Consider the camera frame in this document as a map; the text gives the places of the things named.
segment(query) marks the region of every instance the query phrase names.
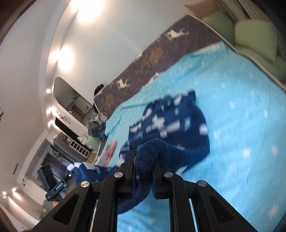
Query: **light blue bed sheet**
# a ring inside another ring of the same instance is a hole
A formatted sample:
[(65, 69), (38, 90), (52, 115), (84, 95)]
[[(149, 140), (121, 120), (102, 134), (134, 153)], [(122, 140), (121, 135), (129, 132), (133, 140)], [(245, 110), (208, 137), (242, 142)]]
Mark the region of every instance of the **light blue bed sheet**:
[[(286, 210), (286, 96), (222, 42), (185, 55), (116, 109), (106, 128), (108, 142), (118, 142), (110, 166), (150, 101), (190, 89), (206, 118), (210, 154), (181, 176), (206, 180), (259, 232), (273, 231)], [(118, 231), (170, 231), (168, 200), (151, 193), (119, 215)]]

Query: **pink pillow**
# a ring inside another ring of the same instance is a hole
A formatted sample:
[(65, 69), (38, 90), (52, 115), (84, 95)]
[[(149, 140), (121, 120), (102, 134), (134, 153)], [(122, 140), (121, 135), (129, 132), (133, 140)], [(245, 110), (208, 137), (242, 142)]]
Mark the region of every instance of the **pink pillow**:
[(219, 11), (216, 0), (193, 0), (184, 6), (191, 11), (192, 15), (199, 19)]

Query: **navy blue blanket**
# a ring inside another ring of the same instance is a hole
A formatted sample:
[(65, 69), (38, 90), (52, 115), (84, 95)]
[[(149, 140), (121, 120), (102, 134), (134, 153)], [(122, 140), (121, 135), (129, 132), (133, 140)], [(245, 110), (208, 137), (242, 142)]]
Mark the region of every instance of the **navy blue blanket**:
[[(120, 150), (121, 163), (128, 162), (132, 150), (135, 172), (132, 199), (120, 200), (118, 213), (124, 213), (143, 201), (152, 186), (152, 171), (156, 159), (171, 172), (190, 169), (210, 152), (206, 121), (196, 105), (195, 92), (166, 96), (149, 103), (141, 120), (130, 127), (128, 141)], [(76, 182), (97, 182), (119, 170), (121, 163), (106, 168), (88, 163), (75, 163), (79, 168)]]

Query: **silver screw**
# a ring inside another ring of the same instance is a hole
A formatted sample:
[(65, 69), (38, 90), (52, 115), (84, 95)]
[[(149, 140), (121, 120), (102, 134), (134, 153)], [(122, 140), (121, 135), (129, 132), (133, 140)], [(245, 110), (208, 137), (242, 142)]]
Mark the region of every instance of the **silver screw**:
[(114, 176), (115, 176), (116, 178), (120, 178), (120, 177), (123, 176), (123, 173), (122, 173), (122, 172), (117, 172), (117, 173), (114, 174)]
[(89, 186), (89, 182), (88, 181), (83, 181), (80, 184), (81, 187), (86, 188), (87, 186)]
[(198, 184), (199, 184), (199, 186), (206, 187), (207, 182), (205, 182), (205, 181), (199, 181)]
[(165, 177), (168, 177), (168, 178), (171, 178), (171, 177), (173, 177), (173, 173), (171, 173), (171, 172), (166, 172), (166, 173), (164, 174), (164, 176), (165, 176)]

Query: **light green cushion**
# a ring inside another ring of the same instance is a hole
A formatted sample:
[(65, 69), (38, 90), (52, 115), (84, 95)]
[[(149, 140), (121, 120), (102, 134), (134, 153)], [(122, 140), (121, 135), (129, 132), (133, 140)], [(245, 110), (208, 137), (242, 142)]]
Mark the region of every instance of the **light green cushion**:
[(217, 11), (201, 19), (212, 29), (217, 31), (232, 45), (235, 44), (235, 28), (230, 19), (221, 11)]
[(94, 150), (97, 150), (99, 148), (100, 145), (100, 141), (97, 138), (94, 138), (92, 136), (88, 137), (88, 140), (86, 142), (86, 145), (91, 146)]
[(277, 33), (271, 22), (242, 20), (235, 25), (235, 42), (264, 56), (270, 62), (277, 57)]
[(278, 80), (283, 80), (286, 78), (286, 63), (285, 61), (277, 56), (276, 62), (271, 63), (263, 56), (259, 55), (255, 51), (252, 51), (246, 47), (235, 46), (237, 50), (244, 52), (249, 55), (251, 58), (254, 58), (258, 63), (260, 63), (267, 71), (269, 71), (273, 76), (275, 76)]

